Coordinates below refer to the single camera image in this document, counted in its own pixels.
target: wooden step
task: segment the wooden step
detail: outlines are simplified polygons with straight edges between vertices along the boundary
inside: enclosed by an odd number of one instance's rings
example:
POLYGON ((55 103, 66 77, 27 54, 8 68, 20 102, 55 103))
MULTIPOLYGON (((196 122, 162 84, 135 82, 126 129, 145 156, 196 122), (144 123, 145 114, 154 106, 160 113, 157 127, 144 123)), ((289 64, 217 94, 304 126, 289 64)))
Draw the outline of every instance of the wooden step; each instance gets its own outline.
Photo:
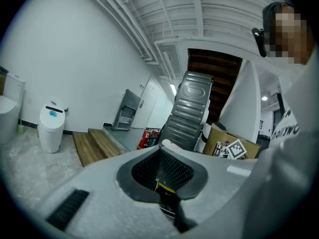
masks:
POLYGON ((225 80, 223 78, 219 78, 219 77, 214 77, 213 78, 213 82, 217 82, 217 83, 220 83, 220 84, 224 84, 224 85, 227 85, 227 86, 232 86, 232 83, 228 80, 225 80))
POLYGON ((212 71, 211 73, 212 75, 213 75, 213 72, 219 72, 219 73, 224 73, 230 76, 237 76, 237 73, 234 70, 220 67, 220 66, 209 65, 209 64, 198 63, 198 62, 191 62, 190 66, 210 70, 212 71))
POLYGON ((73 132, 73 140, 83 166, 105 159, 99 147, 88 133, 73 132))
POLYGON ((227 97, 217 97, 214 95, 209 96, 210 101, 217 101, 219 103, 225 103, 227 101, 227 97))
POLYGON ((89 134, 95 140, 105 158, 115 157, 121 154, 121 150, 107 137, 103 130, 89 129, 89 134))
POLYGON ((221 111, 223 106, 221 105, 217 105, 216 103, 210 103, 209 104, 209 108, 212 108, 212 109, 215 109, 215 110, 218 110, 218 111, 221 111))
POLYGON ((190 59, 193 62, 218 65, 218 66, 223 66, 230 69, 237 68, 239 63, 238 61, 230 61, 224 58, 212 57, 211 55, 205 55, 205 54, 192 54, 190 56, 190 59))
POLYGON ((199 57, 200 60, 203 59, 210 59, 211 61, 218 61, 220 60, 223 64, 238 64, 241 62, 241 58, 227 54, 222 53, 218 51, 212 51, 212 50, 199 50, 199 49, 189 49, 189 53, 191 57, 199 57))
POLYGON ((217 113, 216 111, 209 111, 209 115, 219 116, 219 113, 217 113))
POLYGON ((229 96, 229 92, 225 89, 219 88, 219 87, 215 87, 214 85, 211 87, 211 92, 217 92, 226 96, 229 96))

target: speckled floor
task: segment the speckled floor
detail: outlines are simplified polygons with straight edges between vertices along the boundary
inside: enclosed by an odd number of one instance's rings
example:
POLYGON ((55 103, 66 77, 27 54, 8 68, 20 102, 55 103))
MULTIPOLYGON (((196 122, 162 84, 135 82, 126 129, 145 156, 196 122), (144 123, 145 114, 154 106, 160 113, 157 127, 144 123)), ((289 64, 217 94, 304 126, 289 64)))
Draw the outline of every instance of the speckled floor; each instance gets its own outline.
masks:
POLYGON ((0 145, 0 169, 14 197, 35 209, 55 186, 83 167, 71 135, 63 135, 57 153, 47 153, 36 129, 26 127, 23 135, 15 135, 10 143, 0 145))

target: cardboard box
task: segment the cardboard box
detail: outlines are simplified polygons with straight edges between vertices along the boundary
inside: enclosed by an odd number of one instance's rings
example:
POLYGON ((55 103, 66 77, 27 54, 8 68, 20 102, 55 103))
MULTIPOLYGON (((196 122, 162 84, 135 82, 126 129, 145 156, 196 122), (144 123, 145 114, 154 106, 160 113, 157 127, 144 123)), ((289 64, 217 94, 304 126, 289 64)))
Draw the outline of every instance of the cardboard box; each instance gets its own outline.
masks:
POLYGON ((219 127, 217 127, 215 124, 212 124, 211 126, 211 130, 210 130, 209 137, 207 139, 207 143, 205 145, 203 154, 211 156, 213 154, 213 151, 218 141, 222 142, 223 144, 226 144, 227 141, 232 143, 236 141, 237 139, 240 139, 245 149, 247 150, 246 156, 248 158, 255 158, 260 148, 260 145, 250 142, 246 139, 243 139, 240 136, 230 134, 227 131, 223 131, 219 127))

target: toilet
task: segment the toilet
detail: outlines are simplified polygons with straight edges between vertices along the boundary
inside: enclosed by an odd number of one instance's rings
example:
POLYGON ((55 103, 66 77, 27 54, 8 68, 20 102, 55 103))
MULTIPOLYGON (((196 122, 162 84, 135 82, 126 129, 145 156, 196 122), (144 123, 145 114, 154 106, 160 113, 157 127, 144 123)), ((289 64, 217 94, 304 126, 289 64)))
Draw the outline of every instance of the toilet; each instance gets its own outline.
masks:
POLYGON ((48 153, 59 150, 65 124, 65 111, 59 106, 47 104, 40 112, 39 137, 42 148, 48 153))
POLYGON ((8 73, 5 78, 3 96, 0 96, 0 144, 9 143, 18 125, 25 81, 8 73))

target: fire extinguisher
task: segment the fire extinguisher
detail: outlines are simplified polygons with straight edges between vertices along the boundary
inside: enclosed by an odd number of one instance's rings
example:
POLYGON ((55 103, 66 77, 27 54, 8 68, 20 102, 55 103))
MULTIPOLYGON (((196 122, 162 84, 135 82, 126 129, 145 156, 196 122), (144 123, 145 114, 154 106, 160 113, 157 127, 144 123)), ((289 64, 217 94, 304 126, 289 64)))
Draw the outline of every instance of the fire extinguisher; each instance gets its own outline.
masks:
POLYGON ((138 149, 144 149, 145 144, 147 144, 149 137, 150 137, 151 131, 145 130, 142 136, 142 139, 139 143, 138 149))

